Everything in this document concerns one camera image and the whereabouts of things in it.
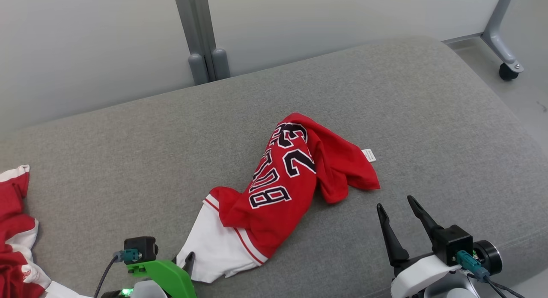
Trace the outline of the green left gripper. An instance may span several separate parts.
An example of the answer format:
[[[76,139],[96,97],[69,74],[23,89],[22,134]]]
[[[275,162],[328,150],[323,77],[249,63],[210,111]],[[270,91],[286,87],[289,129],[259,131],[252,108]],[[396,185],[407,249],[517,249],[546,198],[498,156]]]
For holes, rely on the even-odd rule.
[[[126,267],[137,278],[151,279],[171,298],[196,298],[191,280],[195,258],[195,253],[190,252],[184,260],[183,269],[164,260],[128,264]]]

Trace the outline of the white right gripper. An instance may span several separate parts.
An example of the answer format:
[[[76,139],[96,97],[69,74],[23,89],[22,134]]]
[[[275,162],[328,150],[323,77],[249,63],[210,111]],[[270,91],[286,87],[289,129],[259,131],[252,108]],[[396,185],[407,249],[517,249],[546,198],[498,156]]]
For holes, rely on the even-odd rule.
[[[444,228],[440,226],[420,203],[412,195],[407,196],[407,201],[425,229],[428,238],[432,245],[432,251],[437,252],[436,233]],[[381,226],[382,236],[384,238],[386,253],[389,257],[390,266],[393,268],[400,267],[401,264],[409,260],[409,253],[402,247],[396,234],[392,230],[389,216],[382,204],[376,205],[376,212]],[[436,255],[430,255],[420,259],[412,264],[409,268],[402,271],[392,281],[390,294],[393,298],[411,297],[428,286],[438,282],[445,277],[450,271],[456,271],[462,268],[461,265],[446,265]]]

